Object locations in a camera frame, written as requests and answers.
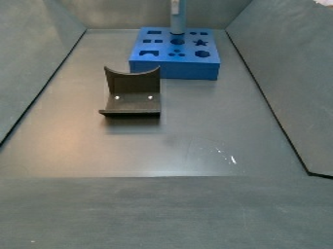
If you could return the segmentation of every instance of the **shape sorter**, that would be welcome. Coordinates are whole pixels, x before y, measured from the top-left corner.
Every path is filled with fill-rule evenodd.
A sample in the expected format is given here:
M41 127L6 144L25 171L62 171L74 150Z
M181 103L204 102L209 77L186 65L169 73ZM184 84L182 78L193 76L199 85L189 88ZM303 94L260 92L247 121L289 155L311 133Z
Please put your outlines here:
M168 27L141 28L129 63L132 73L161 66L165 79L217 80L221 62L213 31L188 28L173 35Z

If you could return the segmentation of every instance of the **circular hole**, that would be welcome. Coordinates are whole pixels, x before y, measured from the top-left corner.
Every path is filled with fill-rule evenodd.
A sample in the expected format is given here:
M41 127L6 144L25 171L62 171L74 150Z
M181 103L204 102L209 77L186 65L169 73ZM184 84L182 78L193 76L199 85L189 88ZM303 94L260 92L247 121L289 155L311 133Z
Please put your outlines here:
M212 54L208 51L196 51L196 56L201 58L207 58L207 57L211 57Z
M182 39L173 39L170 42L173 44L176 44L176 45L184 45L185 44L185 41Z

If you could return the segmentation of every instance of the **gray wall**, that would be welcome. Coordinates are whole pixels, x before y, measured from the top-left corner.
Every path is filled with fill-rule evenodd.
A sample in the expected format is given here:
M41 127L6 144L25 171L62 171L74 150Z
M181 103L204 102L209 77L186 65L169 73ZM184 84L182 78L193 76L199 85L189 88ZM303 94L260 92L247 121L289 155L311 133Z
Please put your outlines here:
M59 0L89 28L169 26L169 0ZM189 0L188 25L225 28L252 0Z
M85 29L54 0L0 0L0 142Z
M333 12L255 0L228 27L311 172L333 176Z

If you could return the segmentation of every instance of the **curved plastic piece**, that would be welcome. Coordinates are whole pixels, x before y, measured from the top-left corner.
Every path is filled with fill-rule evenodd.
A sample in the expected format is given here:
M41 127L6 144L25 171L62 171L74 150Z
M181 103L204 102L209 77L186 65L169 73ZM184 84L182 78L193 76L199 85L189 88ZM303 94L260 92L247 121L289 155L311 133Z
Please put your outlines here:
M106 110L100 113L114 115L160 115L161 67L142 73L121 73L105 67L110 87Z

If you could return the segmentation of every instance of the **table surface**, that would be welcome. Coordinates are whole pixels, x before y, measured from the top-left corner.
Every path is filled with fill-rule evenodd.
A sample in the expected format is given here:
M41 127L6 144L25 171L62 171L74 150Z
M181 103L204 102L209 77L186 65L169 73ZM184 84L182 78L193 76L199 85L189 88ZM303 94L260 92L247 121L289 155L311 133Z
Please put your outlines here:
M129 72L138 30L89 30L0 148L2 177L306 176L223 30L217 81L162 80L160 118L106 119L105 66Z

